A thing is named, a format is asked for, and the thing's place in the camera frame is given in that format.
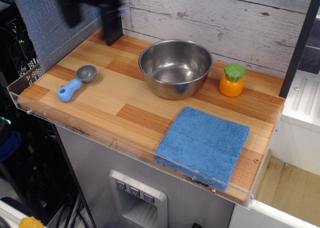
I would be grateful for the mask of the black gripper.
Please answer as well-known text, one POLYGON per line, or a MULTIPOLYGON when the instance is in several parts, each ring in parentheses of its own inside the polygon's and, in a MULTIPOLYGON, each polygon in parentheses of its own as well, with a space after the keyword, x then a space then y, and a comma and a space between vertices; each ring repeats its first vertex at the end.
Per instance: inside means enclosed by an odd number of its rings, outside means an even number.
POLYGON ((74 28, 81 22, 80 4, 98 7, 101 14, 120 16, 126 11, 121 0, 57 0, 66 24, 74 28))

